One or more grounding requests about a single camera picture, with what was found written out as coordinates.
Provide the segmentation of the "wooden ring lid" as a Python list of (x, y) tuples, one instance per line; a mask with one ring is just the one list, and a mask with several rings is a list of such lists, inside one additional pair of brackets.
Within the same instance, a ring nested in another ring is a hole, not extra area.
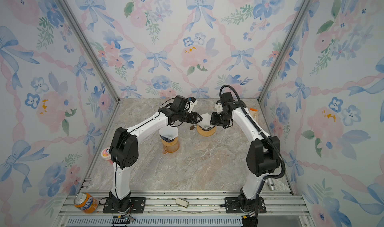
[(197, 125), (197, 132), (198, 132), (200, 135), (204, 136), (204, 137), (210, 137), (210, 136), (214, 135), (215, 132), (216, 132), (216, 129), (217, 129), (217, 128), (216, 128), (216, 126), (215, 126), (214, 128), (212, 128), (212, 129), (210, 129), (210, 130), (205, 130), (205, 129), (202, 128), (201, 126)]

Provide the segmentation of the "white paper coffee filter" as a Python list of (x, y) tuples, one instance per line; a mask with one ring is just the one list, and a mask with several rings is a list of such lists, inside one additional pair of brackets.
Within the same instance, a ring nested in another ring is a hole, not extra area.
[(166, 126), (159, 130), (161, 138), (166, 142), (172, 142), (176, 137), (178, 137), (179, 130), (177, 127)]

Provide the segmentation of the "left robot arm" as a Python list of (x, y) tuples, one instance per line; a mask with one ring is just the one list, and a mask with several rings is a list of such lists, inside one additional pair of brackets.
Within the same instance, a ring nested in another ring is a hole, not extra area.
[(175, 122), (198, 124), (202, 121), (193, 108), (198, 103), (194, 97), (176, 96), (173, 103), (165, 102), (151, 117), (127, 129), (119, 127), (110, 145), (111, 160), (114, 168), (113, 187), (107, 198), (107, 204), (119, 213), (127, 213), (133, 204), (131, 201), (130, 175), (132, 166), (139, 158), (139, 144), (147, 137)]

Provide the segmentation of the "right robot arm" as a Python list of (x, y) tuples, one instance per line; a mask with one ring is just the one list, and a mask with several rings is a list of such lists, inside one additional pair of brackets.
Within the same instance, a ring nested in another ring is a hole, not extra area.
[(256, 212), (261, 203), (260, 194), (268, 179), (285, 176), (286, 166), (280, 153), (280, 139), (265, 132), (251, 116), (242, 100), (235, 100), (230, 92), (220, 94), (210, 123), (224, 129), (237, 123), (250, 147), (246, 156), (249, 174), (239, 194), (239, 205), (243, 212)]

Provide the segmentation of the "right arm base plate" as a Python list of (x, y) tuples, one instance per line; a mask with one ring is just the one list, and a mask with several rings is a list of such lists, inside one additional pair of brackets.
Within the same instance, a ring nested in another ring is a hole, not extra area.
[(224, 198), (225, 203), (221, 204), (221, 208), (225, 208), (227, 214), (248, 214), (255, 211), (255, 204), (257, 203), (257, 213), (266, 214), (266, 204), (262, 197), (259, 197), (257, 201), (251, 200), (246, 201), (247, 205), (242, 207), (238, 197), (226, 197)]

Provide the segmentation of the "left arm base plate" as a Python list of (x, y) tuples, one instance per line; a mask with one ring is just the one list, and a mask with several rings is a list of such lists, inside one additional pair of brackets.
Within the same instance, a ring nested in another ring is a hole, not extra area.
[(104, 214), (142, 214), (146, 205), (145, 197), (126, 197), (118, 200), (114, 196), (107, 197), (103, 208)]

